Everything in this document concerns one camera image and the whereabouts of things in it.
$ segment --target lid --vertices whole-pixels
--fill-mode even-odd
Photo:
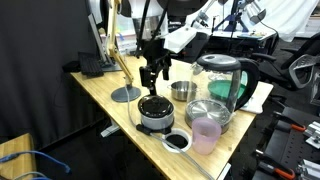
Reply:
[[[241,68],[240,62],[231,56],[223,54],[207,54],[197,59],[197,63],[205,70],[234,71]]]
[[[147,95],[140,99],[138,108],[141,114],[150,118],[162,118],[173,111],[172,103],[163,96]]]

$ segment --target pink cup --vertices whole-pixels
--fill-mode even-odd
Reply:
[[[215,120],[201,117],[192,121],[192,147],[203,155],[210,154],[221,135],[221,126]]]

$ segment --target small metal cup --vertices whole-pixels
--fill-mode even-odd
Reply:
[[[189,91],[189,81],[177,81],[171,84],[171,96],[172,98],[179,101],[186,101]],[[197,85],[192,83],[191,89],[192,93],[196,93]]]

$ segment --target glass kettle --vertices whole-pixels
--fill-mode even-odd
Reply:
[[[222,133],[226,132],[232,113],[241,108],[256,89],[258,66],[246,58],[207,54],[198,58],[190,71],[189,86],[195,83],[198,88],[188,92],[186,123],[191,127],[194,119],[208,117],[221,125]]]

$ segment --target round metal base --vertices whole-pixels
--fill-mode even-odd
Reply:
[[[126,87],[122,87],[113,91],[111,94],[112,100],[116,102],[128,102],[128,95],[125,88]],[[141,95],[140,89],[132,86],[127,88],[129,93],[129,101],[133,101]]]

